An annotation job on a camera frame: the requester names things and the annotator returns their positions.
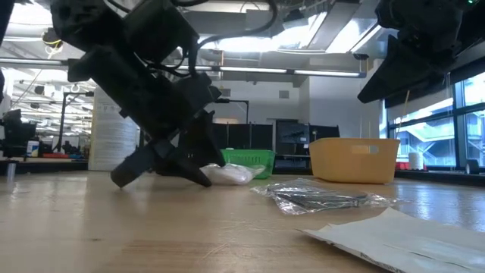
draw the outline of white column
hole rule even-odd
[[[136,124],[122,118],[121,108],[100,87],[94,96],[90,171],[112,171],[136,148]]]
[[[3,86],[3,100],[0,103],[0,118],[8,112],[10,109],[12,96],[14,94],[14,78],[13,75],[10,73],[10,69],[2,69],[3,76],[5,78],[5,84]],[[0,126],[0,140],[5,138],[5,130],[3,126]]]

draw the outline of black machine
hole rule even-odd
[[[36,124],[23,123],[21,117],[20,110],[9,111],[0,123],[5,131],[2,150],[7,158],[24,157],[29,140],[34,140],[36,135]]]
[[[399,32],[358,95],[364,103],[445,83],[457,57],[485,38],[485,1],[380,0],[376,14],[379,25]]]
[[[206,74],[196,71],[197,51],[208,42],[267,30],[277,19],[275,1],[268,0],[273,16],[263,27],[200,43],[177,7],[208,0],[142,0],[132,11],[108,1],[127,15],[120,17],[103,0],[52,0],[51,12],[60,39],[86,52],[80,60],[70,60],[69,80],[92,78],[123,109],[120,115],[130,116],[151,139],[111,172],[112,180],[123,187],[145,170],[170,168],[210,186],[199,167],[224,165],[224,160],[214,144],[213,113],[204,107],[221,93],[211,87]],[[0,41],[13,4],[14,0],[0,1]],[[443,81],[457,56],[485,37],[485,1],[381,0],[376,13],[381,26],[395,28],[399,35],[389,38],[388,56],[359,94],[362,102]],[[189,59],[189,74],[176,71],[182,63],[161,64],[177,47]],[[182,79],[172,83],[163,75],[167,72]],[[177,134],[190,131],[197,137],[185,146],[171,145]],[[200,153],[197,162],[186,156],[186,150]]]
[[[144,171],[153,168],[159,174],[170,173],[209,187],[211,182],[199,170],[209,163],[225,165],[214,141],[212,117],[204,107],[221,95],[211,80],[195,69],[197,51],[207,42],[231,36],[214,36],[197,43],[199,35],[187,23],[177,6],[197,5],[205,1],[141,1],[132,11],[109,1],[127,15],[121,18],[103,0],[55,0],[51,6],[55,32],[63,41],[83,50],[80,60],[70,60],[69,81],[92,78],[122,108],[120,115],[130,116],[149,136],[140,147],[111,172],[111,179],[124,187]],[[234,33],[252,35],[266,30],[277,17],[256,30]],[[177,47],[189,59],[189,74],[161,62]],[[164,73],[181,80],[170,82]],[[186,133],[184,145],[171,140]]]

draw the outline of clear plastic bag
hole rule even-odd
[[[398,202],[397,199],[385,198],[373,193],[331,190],[321,183],[301,178],[253,187],[251,191],[273,198],[280,210],[288,215],[301,215],[327,209],[389,207]]]
[[[228,163],[220,167],[216,164],[210,164],[200,168],[200,170],[213,184],[246,185],[258,174],[262,173],[265,170],[265,166],[245,167]]]

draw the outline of paper sheet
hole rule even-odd
[[[364,221],[302,232],[392,272],[485,272],[485,233],[391,208]]]

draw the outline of table surface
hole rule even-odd
[[[408,202],[396,209],[409,215],[485,231],[485,188],[412,180],[330,186],[399,197]],[[249,187],[207,189],[151,174],[124,190],[104,172],[18,175],[15,184],[0,180],[0,266],[2,273],[380,272],[296,229],[382,211],[283,215]]]

